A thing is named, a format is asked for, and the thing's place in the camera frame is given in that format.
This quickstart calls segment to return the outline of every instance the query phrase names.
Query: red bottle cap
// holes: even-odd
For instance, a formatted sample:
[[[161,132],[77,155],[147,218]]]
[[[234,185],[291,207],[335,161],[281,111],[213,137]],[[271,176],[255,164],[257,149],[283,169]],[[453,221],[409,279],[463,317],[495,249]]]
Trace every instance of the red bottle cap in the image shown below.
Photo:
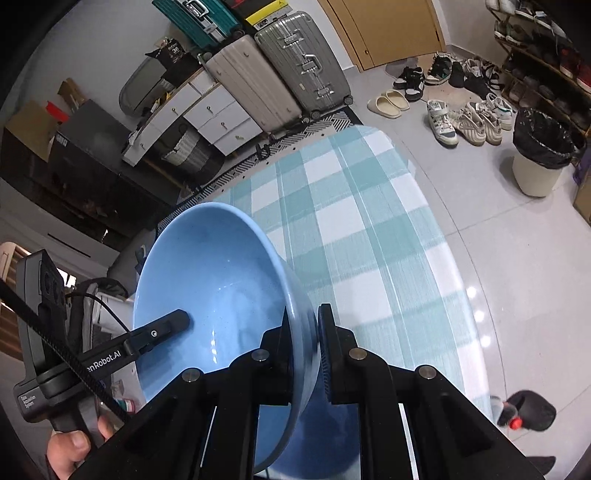
[[[519,417],[515,417],[509,421],[509,428],[511,430],[519,430],[523,426],[523,420]]]

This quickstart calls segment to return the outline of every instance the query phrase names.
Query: cardboard box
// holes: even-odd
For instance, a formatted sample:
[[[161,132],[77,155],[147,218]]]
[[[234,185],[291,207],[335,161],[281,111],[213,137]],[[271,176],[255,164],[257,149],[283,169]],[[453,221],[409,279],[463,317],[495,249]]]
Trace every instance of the cardboard box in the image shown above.
[[[67,106],[72,110],[72,113],[78,110],[80,105],[86,101],[84,95],[80,93],[78,85],[71,78],[66,78],[61,83],[57,94],[64,99],[64,101],[67,103]]]
[[[585,221],[591,225],[591,168],[588,169],[584,180],[579,186],[573,206]]]
[[[37,102],[27,103],[13,115],[6,129],[38,157],[48,161],[50,141],[57,131],[57,120]]]

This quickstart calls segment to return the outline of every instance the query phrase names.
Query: door frame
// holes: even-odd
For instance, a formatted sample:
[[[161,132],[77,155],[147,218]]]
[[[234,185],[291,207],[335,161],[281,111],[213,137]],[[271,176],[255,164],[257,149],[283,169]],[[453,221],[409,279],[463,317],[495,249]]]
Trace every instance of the door frame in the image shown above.
[[[441,30],[441,25],[439,24],[439,19],[437,18],[437,12],[433,6],[433,1],[422,1],[427,4],[427,8],[431,14],[431,21],[435,26],[437,39],[439,40],[440,51],[446,51],[443,32]],[[324,10],[324,13],[326,13],[326,16],[329,18],[330,23],[332,23],[333,27],[335,28],[335,31],[343,43],[349,58],[359,69],[359,71],[362,72],[364,70],[369,70],[376,67],[377,65],[371,59],[369,50],[365,45],[363,38],[361,37],[361,33],[359,32],[357,25],[355,24],[355,21],[353,20],[353,17],[349,13],[349,10],[347,9],[343,0],[318,0],[318,3],[322,7],[322,10]]]

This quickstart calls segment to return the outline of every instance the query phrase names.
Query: screw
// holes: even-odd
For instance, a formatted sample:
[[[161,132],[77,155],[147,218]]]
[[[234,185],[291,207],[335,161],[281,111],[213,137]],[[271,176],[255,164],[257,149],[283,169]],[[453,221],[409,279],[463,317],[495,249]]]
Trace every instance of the screw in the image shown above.
[[[362,348],[352,348],[351,350],[349,350],[349,356],[353,360],[363,360],[365,359],[365,357],[368,356],[368,353]]]
[[[181,376],[185,382],[191,383],[197,380],[201,376],[201,373],[196,368],[187,368]]]
[[[257,362],[264,362],[269,358],[269,352],[263,350],[262,348],[258,348],[253,353],[251,353],[251,357]]]
[[[427,380],[431,380],[437,375],[437,370],[435,370],[431,365],[423,365],[418,369],[418,374]]]

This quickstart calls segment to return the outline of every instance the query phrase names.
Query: black cable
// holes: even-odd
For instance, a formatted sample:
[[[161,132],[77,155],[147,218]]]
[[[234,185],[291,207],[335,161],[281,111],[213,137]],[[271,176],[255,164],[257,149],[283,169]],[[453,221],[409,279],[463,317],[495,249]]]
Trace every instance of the black cable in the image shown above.
[[[0,278],[0,299],[12,309],[35,332],[45,344],[74,372],[82,384],[122,421],[129,420],[129,414],[107,393],[105,388],[88,372],[86,367],[74,356],[72,351],[62,342],[53,338],[31,307],[19,297],[4,280]]]
[[[113,310],[111,310],[109,308],[109,306],[102,301],[99,297],[97,297],[96,295],[93,295],[92,293],[87,293],[85,291],[72,291],[68,294],[66,294],[66,298],[68,297],[87,297],[89,299],[93,299],[94,301],[99,302],[103,307],[106,308],[107,312],[109,312],[111,314],[111,316],[117,320],[117,323],[119,323],[119,325],[121,325],[121,327],[123,328],[123,330],[125,330],[126,332],[129,333],[129,329],[125,326],[125,324],[119,319],[119,317],[117,315],[115,315],[115,312],[113,312]]]

